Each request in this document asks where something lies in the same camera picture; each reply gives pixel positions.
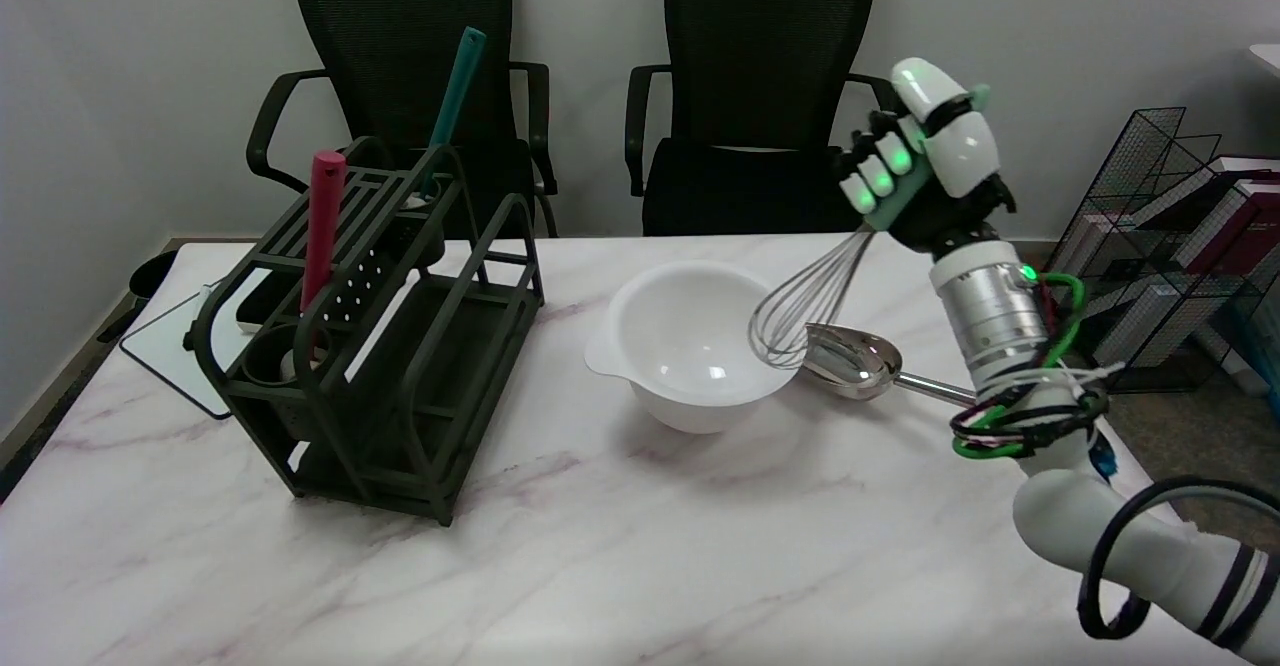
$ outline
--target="chair seat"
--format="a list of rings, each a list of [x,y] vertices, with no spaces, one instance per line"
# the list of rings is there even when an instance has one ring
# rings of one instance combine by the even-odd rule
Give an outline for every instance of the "chair seat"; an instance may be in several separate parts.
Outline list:
[[[645,236],[852,232],[860,223],[826,149],[750,152],[666,138],[644,195]]]
[[[462,169],[466,170],[467,188],[471,196],[471,207],[476,215],[476,236],[484,233],[498,211],[502,200],[508,195],[518,193],[525,197],[529,205],[529,218],[535,219],[534,211],[534,164],[529,154],[529,143],[522,140],[483,141],[454,145],[458,156],[462,159]],[[422,156],[421,149],[398,151],[396,168],[411,169]],[[516,219],[516,211],[508,216],[508,223],[503,225],[499,238],[520,238],[521,232]],[[444,219],[445,238],[467,238],[471,225],[467,223],[466,206],[461,201],[454,202],[449,209],[449,215]]]

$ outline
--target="teal utensil handle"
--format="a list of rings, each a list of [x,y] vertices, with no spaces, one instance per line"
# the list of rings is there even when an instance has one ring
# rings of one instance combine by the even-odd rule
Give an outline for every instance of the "teal utensil handle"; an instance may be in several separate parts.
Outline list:
[[[453,59],[453,72],[449,74],[449,87],[444,88],[444,101],[440,104],[440,113],[435,115],[435,128],[431,131],[431,146],[448,143],[453,138],[453,127],[458,124],[458,114],[462,111],[462,101],[466,101],[467,88],[471,88],[471,78],[480,68],[480,56],[484,54],[484,44],[488,37],[483,31],[467,27],[462,32],[462,42],[458,44],[458,55]],[[431,177],[422,179],[421,196],[426,197],[430,188]]]

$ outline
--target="metal ladle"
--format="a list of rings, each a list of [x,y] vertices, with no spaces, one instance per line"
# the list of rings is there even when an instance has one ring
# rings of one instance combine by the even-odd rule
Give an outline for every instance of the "metal ladle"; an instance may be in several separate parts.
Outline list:
[[[805,332],[804,370],[845,398],[870,401],[896,383],[956,406],[974,405],[969,389],[902,373],[902,353],[878,336],[823,324],[806,324]]]

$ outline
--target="red utensil handle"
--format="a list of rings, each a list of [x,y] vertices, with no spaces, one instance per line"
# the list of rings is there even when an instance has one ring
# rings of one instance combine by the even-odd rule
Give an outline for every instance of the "red utensil handle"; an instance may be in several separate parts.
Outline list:
[[[347,184],[347,159],[338,151],[320,151],[311,160],[311,191],[307,209],[307,265],[302,277],[306,311],[333,272],[333,242],[338,232],[338,209]]]

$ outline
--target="white mixing bowl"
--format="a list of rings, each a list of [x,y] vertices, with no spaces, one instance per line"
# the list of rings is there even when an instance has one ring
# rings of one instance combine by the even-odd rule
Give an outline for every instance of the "white mixing bowl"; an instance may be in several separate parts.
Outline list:
[[[645,410],[673,429],[722,432],[795,375],[760,362],[748,343],[751,311],[768,292],[764,282],[717,261],[645,272],[609,302],[586,365],[631,382]]]

